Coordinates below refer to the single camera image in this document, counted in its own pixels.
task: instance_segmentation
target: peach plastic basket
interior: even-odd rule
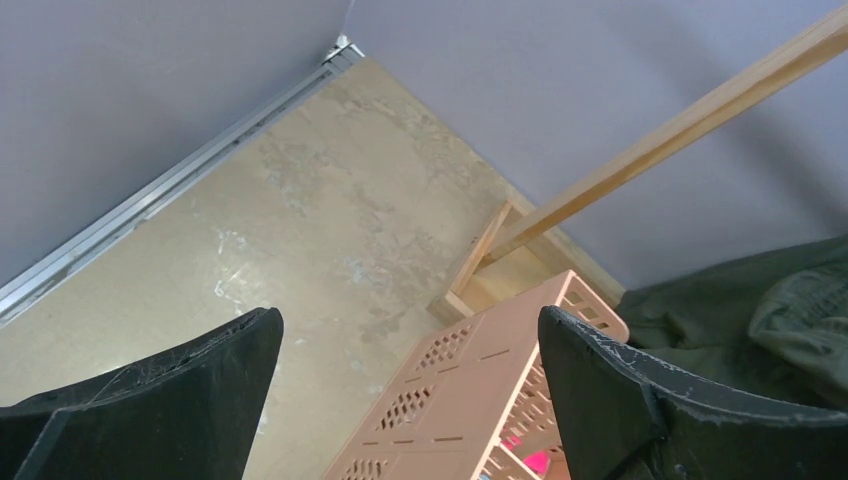
[[[522,459],[562,459],[539,358],[539,310],[559,305],[625,342],[627,326],[573,271],[415,347],[327,480],[538,479]]]

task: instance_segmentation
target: metal strip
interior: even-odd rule
[[[350,44],[338,53],[347,50],[351,50]],[[264,132],[278,118],[300,105],[350,66],[349,61],[334,61],[335,57],[328,59],[295,88],[277,95],[266,105],[224,130],[44,259],[0,287],[0,328],[130,234],[229,158],[242,144]]]

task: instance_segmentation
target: dark green fabric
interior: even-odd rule
[[[750,393],[848,409],[848,236],[624,295],[630,343]]]

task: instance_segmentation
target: white wall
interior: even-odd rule
[[[841,0],[357,0],[345,26],[537,204]],[[848,54],[564,229],[630,288],[848,232]]]
[[[314,72],[349,4],[0,1],[0,286]]]

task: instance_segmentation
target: beige floor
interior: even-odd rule
[[[0,404],[286,320],[245,478],[320,478],[511,188],[363,60],[0,330]]]

